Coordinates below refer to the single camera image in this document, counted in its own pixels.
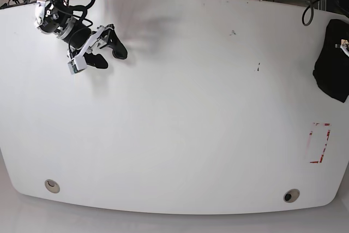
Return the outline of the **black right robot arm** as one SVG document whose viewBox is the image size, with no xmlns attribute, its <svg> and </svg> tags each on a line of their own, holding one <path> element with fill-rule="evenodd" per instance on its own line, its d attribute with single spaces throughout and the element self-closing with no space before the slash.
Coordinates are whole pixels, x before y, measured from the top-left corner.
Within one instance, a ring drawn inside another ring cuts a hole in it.
<svg viewBox="0 0 349 233">
<path fill-rule="evenodd" d="M 88 10 L 96 0 L 87 5 L 70 5 L 69 0 L 37 0 L 35 26 L 44 34 L 54 34 L 68 45 L 68 67 L 77 74 L 87 67 L 106 69 L 109 64 L 94 48 L 109 48 L 116 59 L 128 56 L 126 47 L 116 35 L 113 24 L 91 30 L 92 21 L 87 20 Z"/>
</svg>

